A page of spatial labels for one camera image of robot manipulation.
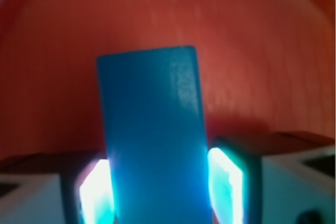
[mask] glowing light panel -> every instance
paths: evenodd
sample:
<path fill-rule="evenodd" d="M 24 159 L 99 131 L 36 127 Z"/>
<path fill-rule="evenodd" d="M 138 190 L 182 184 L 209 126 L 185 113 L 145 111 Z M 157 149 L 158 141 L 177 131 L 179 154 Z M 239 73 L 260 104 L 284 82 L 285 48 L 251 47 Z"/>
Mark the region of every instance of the glowing light panel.
<path fill-rule="evenodd" d="M 114 200 L 109 161 L 101 159 L 79 187 L 84 224 L 113 223 Z"/>
<path fill-rule="evenodd" d="M 209 194 L 219 223 L 243 223 L 243 172 L 219 148 L 208 152 Z"/>

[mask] orange curved wall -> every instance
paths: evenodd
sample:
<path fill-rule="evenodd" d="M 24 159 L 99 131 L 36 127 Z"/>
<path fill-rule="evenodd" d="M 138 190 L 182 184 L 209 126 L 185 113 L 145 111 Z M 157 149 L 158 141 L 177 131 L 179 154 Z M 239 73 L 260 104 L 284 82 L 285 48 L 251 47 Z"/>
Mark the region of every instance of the orange curved wall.
<path fill-rule="evenodd" d="M 103 150 L 96 57 L 185 44 L 198 51 L 210 142 L 335 135 L 335 28 L 311 0 L 21 2 L 0 44 L 0 157 Z"/>

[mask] blue rectangular block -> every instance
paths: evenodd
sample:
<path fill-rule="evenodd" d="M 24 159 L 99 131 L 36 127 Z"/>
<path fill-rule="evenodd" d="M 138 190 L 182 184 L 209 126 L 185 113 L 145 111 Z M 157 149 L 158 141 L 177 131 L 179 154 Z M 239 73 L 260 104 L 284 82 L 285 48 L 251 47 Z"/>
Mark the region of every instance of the blue rectangular block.
<path fill-rule="evenodd" d="M 212 223 L 195 49 L 107 55 L 97 64 L 118 223 Z"/>

